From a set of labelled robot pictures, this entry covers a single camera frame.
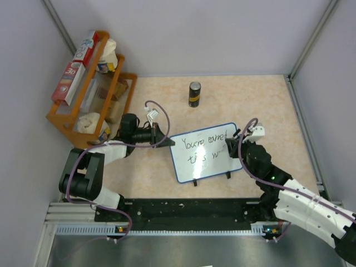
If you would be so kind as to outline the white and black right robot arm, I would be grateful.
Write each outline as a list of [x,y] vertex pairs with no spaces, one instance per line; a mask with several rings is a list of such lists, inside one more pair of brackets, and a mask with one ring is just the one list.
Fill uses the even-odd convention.
[[308,190],[289,173],[273,165],[262,145],[225,140],[229,156],[239,159],[245,172],[263,191],[260,215],[292,223],[325,241],[349,264],[355,265],[355,213]]

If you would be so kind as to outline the black capped whiteboard marker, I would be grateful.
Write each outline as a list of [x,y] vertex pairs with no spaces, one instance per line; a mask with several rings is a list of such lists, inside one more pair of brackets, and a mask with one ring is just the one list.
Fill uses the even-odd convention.
[[241,132],[241,129],[239,128],[233,133],[232,137],[225,139],[229,153],[234,153],[238,149],[240,132]]

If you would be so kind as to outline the blue framed whiteboard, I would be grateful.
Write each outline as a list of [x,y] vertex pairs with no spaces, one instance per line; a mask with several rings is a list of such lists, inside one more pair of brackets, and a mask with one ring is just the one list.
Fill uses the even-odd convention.
[[242,169],[239,159],[229,156],[227,138],[237,131],[233,122],[172,135],[172,163],[178,183],[226,174]]

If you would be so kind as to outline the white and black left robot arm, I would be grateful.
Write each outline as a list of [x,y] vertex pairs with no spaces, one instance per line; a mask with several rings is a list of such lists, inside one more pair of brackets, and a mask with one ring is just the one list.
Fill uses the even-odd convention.
[[142,127],[139,124],[135,114],[127,113],[122,116],[113,140],[87,150],[72,149],[59,181],[59,191],[81,202],[107,208],[113,220],[123,219],[126,214],[123,196],[103,186],[105,165],[130,156],[143,143],[152,148],[175,146],[175,141],[162,133],[157,122],[146,122]]

